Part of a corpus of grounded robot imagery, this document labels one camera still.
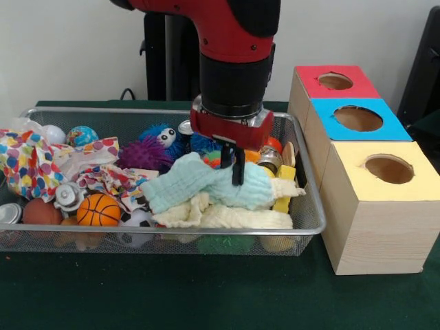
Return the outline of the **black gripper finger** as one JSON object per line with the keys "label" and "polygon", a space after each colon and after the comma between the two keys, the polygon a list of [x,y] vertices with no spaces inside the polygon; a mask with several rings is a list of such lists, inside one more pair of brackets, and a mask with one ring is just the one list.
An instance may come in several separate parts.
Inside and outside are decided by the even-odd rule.
{"label": "black gripper finger", "polygon": [[234,162],[234,145],[224,142],[221,147],[220,168],[227,168]]}
{"label": "black gripper finger", "polygon": [[245,151],[242,148],[234,149],[235,163],[232,168],[232,184],[240,186],[244,182]]}

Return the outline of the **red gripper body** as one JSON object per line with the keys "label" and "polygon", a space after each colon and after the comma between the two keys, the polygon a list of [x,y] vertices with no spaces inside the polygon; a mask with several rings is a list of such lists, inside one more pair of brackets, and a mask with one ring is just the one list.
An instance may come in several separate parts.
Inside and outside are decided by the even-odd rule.
{"label": "red gripper body", "polygon": [[273,121],[274,113],[266,109],[252,118],[250,124],[223,119],[194,109],[190,111],[190,123],[194,132],[253,151],[259,150],[266,143]]}

